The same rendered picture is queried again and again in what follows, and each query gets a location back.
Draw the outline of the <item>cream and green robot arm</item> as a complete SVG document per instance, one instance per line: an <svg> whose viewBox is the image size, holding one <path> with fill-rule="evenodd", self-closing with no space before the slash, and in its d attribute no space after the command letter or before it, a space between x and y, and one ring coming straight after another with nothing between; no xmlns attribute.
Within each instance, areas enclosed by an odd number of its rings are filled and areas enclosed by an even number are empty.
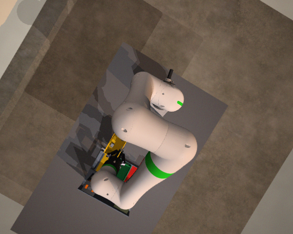
<svg viewBox="0 0 293 234"><path fill-rule="evenodd" d="M90 182L94 193L127 210L150 188L190 162L197 151L195 136L188 129L171 123L150 110L177 111L184 102L181 90L171 83L170 69L164 81L148 72L136 73L125 100L111 119L115 135L149 152L126 181L117 176L120 165L108 159ZM152 96L151 96L152 95Z"/></svg>

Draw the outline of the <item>green bin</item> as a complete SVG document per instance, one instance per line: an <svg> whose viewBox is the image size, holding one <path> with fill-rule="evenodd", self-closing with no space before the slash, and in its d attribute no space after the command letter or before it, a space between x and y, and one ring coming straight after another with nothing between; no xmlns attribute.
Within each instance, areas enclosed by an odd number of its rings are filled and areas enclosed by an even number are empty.
<svg viewBox="0 0 293 234"><path fill-rule="evenodd" d="M117 174L117 177L124 181L130 168L131 168L131 165L128 163L126 163L125 166L121 165L121 168Z"/></svg>

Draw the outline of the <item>yellow bin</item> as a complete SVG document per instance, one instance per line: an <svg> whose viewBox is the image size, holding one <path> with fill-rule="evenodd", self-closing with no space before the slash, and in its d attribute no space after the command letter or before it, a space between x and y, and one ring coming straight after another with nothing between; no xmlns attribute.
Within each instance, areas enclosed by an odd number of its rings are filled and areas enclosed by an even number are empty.
<svg viewBox="0 0 293 234"><path fill-rule="evenodd" d="M112 148L110 147L111 143L114 143L114 146ZM113 152L114 150L119 150L119 149L121 149L122 146L124 147L125 144L126 144L126 141L121 141L121 139L118 138L114 133L114 135L112 136L110 142L108 143L104 153L107 154L107 153Z"/></svg>

